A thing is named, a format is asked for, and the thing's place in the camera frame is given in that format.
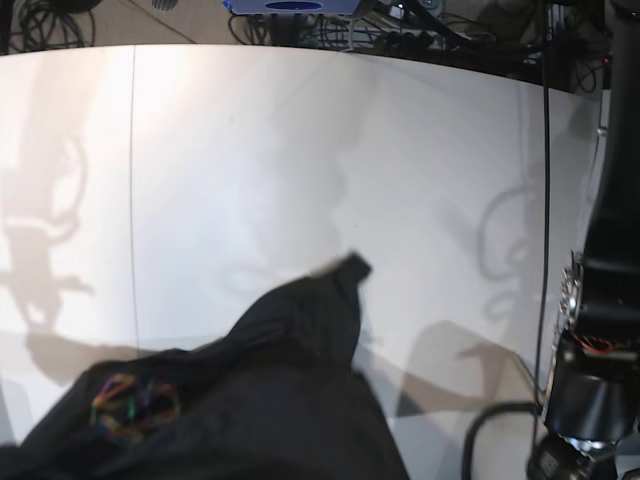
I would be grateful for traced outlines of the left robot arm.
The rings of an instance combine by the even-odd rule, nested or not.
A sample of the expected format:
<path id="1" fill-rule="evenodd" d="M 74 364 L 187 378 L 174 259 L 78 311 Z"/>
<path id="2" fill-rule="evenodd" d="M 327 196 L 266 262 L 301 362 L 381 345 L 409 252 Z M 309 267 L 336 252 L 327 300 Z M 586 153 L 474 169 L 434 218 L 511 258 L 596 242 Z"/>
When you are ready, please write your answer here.
<path id="1" fill-rule="evenodd" d="M 473 475 L 481 427 L 529 414 L 530 479 L 615 479 L 619 445 L 639 428 L 639 5 L 616 1 L 604 162 L 584 247 L 565 271 L 548 381 L 529 402 L 486 407 L 464 439 Z"/>

